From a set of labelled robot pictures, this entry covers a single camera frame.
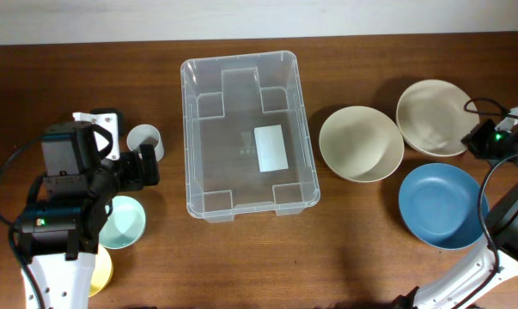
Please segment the beige bowl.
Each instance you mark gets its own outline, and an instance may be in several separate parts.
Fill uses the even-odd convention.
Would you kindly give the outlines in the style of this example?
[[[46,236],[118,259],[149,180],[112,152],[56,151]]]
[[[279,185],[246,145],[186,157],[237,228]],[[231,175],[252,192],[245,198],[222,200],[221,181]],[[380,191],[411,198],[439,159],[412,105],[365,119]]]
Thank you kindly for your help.
[[[415,150],[436,157],[467,151],[461,141],[479,124],[476,106],[464,109],[470,96],[450,82],[429,79],[413,83],[399,98],[396,123]]]
[[[400,166],[405,143],[397,125],[383,112],[348,106],[330,115],[321,126],[320,153],[340,178],[374,183]]]

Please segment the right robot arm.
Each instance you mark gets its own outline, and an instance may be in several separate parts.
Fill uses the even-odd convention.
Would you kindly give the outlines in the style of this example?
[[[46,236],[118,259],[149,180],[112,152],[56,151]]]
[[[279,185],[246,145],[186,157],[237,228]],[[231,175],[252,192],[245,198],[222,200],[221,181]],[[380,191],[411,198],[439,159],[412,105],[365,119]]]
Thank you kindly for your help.
[[[475,156],[488,160],[493,170],[507,161],[518,161],[518,132],[501,136],[497,128],[486,130],[480,125],[464,140],[492,142],[491,148],[476,152]],[[443,233],[428,235],[419,231],[420,210],[433,217],[434,200],[440,195],[435,189],[421,194],[420,186],[429,180],[441,179],[448,183],[466,176],[456,167],[429,164],[412,171],[400,187],[400,213],[415,236],[442,249],[469,245],[473,249],[441,279],[398,296],[391,304],[393,308],[467,308],[500,283],[518,276],[518,183],[493,207],[484,195],[486,181],[462,187],[469,199],[467,215],[457,227],[444,223]]]

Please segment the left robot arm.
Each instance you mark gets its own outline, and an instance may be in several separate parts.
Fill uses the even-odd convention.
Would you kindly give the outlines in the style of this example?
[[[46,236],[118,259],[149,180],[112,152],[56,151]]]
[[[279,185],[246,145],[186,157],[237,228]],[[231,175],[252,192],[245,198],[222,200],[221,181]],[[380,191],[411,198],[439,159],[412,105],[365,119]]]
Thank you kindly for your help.
[[[120,192],[157,185],[153,146],[102,158],[94,143],[43,142],[46,172],[9,231],[29,308],[84,308],[99,233]]]

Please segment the blue bowl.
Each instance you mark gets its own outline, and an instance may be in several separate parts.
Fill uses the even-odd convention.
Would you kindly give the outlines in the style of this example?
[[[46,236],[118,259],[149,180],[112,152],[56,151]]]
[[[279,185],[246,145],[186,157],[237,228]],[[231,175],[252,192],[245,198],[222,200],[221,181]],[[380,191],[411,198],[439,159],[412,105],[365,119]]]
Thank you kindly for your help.
[[[424,243],[443,250],[460,250],[484,237],[478,201],[487,215],[486,197],[468,173],[444,163],[412,170],[399,188],[399,212],[410,232]]]

